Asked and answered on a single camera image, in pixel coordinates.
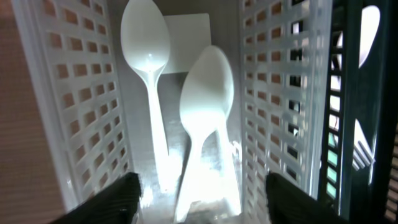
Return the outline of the white fork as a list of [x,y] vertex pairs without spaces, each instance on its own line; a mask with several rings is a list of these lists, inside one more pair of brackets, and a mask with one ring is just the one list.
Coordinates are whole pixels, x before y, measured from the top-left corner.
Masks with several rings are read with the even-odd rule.
[[355,119],[353,168],[355,171],[359,171],[360,169],[373,165],[374,162],[374,154],[366,140],[361,124]]

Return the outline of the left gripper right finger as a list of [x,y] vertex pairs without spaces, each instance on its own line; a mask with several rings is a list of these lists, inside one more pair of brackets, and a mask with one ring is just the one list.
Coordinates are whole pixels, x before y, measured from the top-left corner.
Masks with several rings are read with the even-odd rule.
[[266,175],[265,192],[272,224],[348,224],[278,173]]

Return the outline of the white spoon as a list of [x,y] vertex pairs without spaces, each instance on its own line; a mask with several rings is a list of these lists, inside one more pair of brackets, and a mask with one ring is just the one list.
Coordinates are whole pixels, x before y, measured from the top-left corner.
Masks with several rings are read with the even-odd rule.
[[169,150],[160,109],[157,85],[170,58],[170,34],[165,19],[153,1],[128,1],[121,20],[121,48],[130,68],[147,88],[150,128],[160,190],[173,187],[167,165]]
[[200,167],[203,144],[217,133],[223,171],[222,191],[233,215],[242,212],[238,178],[230,149],[227,120],[234,100],[233,72],[225,53],[209,45],[200,54],[186,76],[180,96],[179,113],[183,128],[191,140],[185,172],[175,207],[174,221],[187,218],[193,194],[199,188],[198,179],[204,174]]
[[366,6],[362,10],[361,17],[361,38],[360,38],[360,50],[359,50],[359,68],[365,63],[380,22],[380,10],[377,6],[371,5]]

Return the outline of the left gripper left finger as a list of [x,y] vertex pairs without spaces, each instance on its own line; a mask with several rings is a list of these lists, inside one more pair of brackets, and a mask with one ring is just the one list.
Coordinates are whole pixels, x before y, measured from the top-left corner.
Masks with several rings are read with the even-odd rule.
[[132,223],[142,195],[137,173],[128,172],[99,194],[51,224]]

